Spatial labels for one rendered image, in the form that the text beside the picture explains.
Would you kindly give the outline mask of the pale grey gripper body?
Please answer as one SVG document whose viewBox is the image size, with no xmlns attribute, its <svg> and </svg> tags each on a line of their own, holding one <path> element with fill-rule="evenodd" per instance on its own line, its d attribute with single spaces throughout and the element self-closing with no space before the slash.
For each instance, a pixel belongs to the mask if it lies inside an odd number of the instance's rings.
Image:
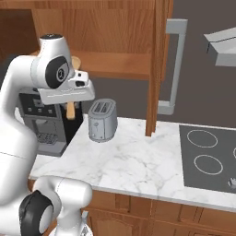
<svg viewBox="0 0 236 236">
<path fill-rule="evenodd" d="M 66 82 L 66 85 L 67 88 L 40 88 L 39 93 L 42 103 L 49 105 L 95 99 L 95 90 L 90 80 L 79 81 L 70 79 Z"/>
</svg>

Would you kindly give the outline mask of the grey black coffee machine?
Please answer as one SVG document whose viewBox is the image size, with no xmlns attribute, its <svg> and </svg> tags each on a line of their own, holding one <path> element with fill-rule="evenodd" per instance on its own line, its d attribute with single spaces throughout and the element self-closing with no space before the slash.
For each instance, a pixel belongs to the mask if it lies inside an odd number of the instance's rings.
<svg viewBox="0 0 236 236">
<path fill-rule="evenodd" d="M 24 88 L 18 94 L 19 113 L 24 124 L 38 138 L 38 153 L 61 157 L 83 123 L 82 105 L 76 102 L 76 118 L 66 118 L 65 104 L 44 105 L 36 88 Z"/>
</svg>

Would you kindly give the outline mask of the wooden cabinet door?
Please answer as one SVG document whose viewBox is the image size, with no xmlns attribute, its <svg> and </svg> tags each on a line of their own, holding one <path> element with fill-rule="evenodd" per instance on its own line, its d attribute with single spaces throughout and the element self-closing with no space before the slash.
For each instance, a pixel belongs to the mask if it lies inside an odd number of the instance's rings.
<svg viewBox="0 0 236 236">
<path fill-rule="evenodd" d="M 165 79 L 170 35 L 166 33 L 173 0 L 155 0 L 152 26 L 150 72 L 147 93 L 146 136 L 156 132 L 160 84 Z"/>
</svg>

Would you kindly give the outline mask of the open wooden wall cabinet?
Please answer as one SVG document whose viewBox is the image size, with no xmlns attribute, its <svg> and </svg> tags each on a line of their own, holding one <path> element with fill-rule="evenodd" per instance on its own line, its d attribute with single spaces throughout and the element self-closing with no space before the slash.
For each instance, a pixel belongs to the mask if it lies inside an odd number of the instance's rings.
<svg viewBox="0 0 236 236">
<path fill-rule="evenodd" d="M 149 79 L 154 1 L 0 0 L 0 11 L 30 11 L 36 34 L 64 35 L 93 76 Z"/>
</svg>

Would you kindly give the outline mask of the silver toaster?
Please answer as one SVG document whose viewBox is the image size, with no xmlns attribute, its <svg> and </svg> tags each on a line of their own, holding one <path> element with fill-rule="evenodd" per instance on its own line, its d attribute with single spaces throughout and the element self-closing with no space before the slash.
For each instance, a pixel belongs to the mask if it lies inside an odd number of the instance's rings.
<svg viewBox="0 0 236 236">
<path fill-rule="evenodd" d="M 88 136 L 92 141 L 102 143 L 113 139 L 118 126 L 116 101 L 95 100 L 88 111 Z"/>
</svg>

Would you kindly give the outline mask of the dark grey hob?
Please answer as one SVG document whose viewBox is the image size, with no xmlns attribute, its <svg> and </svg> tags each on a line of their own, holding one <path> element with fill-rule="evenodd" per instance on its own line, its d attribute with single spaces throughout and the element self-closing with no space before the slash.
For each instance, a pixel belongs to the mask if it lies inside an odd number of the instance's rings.
<svg viewBox="0 0 236 236">
<path fill-rule="evenodd" d="M 236 131 L 180 125 L 183 182 L 194 187 L 236 194 Z"/>
</svg>

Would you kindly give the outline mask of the grey range hood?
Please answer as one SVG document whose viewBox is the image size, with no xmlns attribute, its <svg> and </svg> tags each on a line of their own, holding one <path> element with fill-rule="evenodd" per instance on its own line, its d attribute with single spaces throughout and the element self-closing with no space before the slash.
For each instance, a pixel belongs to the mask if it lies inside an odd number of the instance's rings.
<svg viewBox="0 0 236 236">
<path fill-rule="evenodd" d="M 236 27 L 204 35 L 215 66 L 236 67 Z"/>
</svg>

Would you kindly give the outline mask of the wooden spoon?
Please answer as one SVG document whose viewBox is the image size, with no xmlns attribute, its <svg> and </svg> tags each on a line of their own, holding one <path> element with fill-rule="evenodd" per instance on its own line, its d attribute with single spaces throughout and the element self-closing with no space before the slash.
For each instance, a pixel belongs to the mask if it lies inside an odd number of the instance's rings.
<svg viewBox="0 0 236 236">
<path fill-rule="evenodd" d="M 73 56 L 72 65 L 76 70 L 78 70 L 81 66 L 81 60 L 78 57 Z M 66 104 L 66 118 L 68 120 L 74 120 L 76 118 L 75 103 L 73 101 Z"/>
</svg>

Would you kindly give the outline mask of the wooden base cabinets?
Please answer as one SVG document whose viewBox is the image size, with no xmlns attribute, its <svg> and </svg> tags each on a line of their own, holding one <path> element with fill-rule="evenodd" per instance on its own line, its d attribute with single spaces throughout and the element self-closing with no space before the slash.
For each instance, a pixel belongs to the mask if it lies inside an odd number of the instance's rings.
<svg viewBox="0 0 236 236">
<path fill-rule="evenodd" d="M 236 236 L 236 196 L 184 188 L 175 194 L 97 190 L 88 211 L 94 236 Z"/>
</svg>

